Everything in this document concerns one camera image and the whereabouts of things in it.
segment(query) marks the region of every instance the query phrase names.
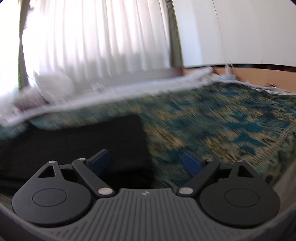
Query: wooden headboard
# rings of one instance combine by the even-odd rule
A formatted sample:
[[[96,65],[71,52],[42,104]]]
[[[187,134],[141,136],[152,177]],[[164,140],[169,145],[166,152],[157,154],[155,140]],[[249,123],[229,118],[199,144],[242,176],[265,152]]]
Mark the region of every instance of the wooden headboard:
[[[184,69],[184,74],[192,72],[194,69]],[[216,74],[224,74],[224,68],[214,68]],[[234,74],[241,81],[249,80],[254,85],[275,86],[296,92],[296,72],[287,72],[271,69],[252,69],[252,68],[234,68]]]

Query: black circular pad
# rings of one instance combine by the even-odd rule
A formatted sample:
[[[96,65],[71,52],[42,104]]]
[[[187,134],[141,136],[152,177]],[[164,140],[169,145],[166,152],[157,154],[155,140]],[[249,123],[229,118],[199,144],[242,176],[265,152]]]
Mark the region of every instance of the black circular pad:
[[[56,178],[28,181],[12,199],[16,214],[42,227],[57,227],[79,220],[90,206],[88,189]]]
[[[231,227],[252,228],[274,217],[280,207],[277,194],[264,181],[237,177],[206,187],[200,205],[216,221]]]

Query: patterned bedspread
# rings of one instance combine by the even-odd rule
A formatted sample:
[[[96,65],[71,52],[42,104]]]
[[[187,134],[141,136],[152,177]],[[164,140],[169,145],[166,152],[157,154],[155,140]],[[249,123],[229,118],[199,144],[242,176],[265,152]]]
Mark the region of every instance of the patterned bedspread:
[[[190,178],[182,166],[184,150],[226,163],[245,160],[272,185],[295,159],[295,104],[294,96],[216,83],[190,91],[50,113],[30,121],[42,129],[59,129],[137,113],[155,164],[155,188],[176,188]],[[23,130],[19,126],[0,133],[9,136]]]

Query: black cloth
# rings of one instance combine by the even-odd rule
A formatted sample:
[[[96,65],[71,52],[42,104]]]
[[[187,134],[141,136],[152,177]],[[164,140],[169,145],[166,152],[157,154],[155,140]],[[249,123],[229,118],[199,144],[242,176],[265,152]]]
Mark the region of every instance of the black cloth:
[[[112,188],[151,188],[153,166],[139,116],[129,115],[99,124],[59,130],[30,125],[0,147],[0,189],[18,189],[47,161],[70,164],[101,149],[110,164],[101,178]]]

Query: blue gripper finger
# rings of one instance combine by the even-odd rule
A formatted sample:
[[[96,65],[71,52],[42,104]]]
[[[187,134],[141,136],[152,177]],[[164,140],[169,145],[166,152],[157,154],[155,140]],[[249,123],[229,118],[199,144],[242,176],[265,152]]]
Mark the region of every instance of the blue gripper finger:
[[[192,176],[195,176],[203,169],[204,165],[201,160],[201,157],[194,152],[185,151],[183,153],[183,166]]]
[[[100,150],[97,154],[86,161],[86,166],[97,176],[109,165],[110,155],[106,149]]]

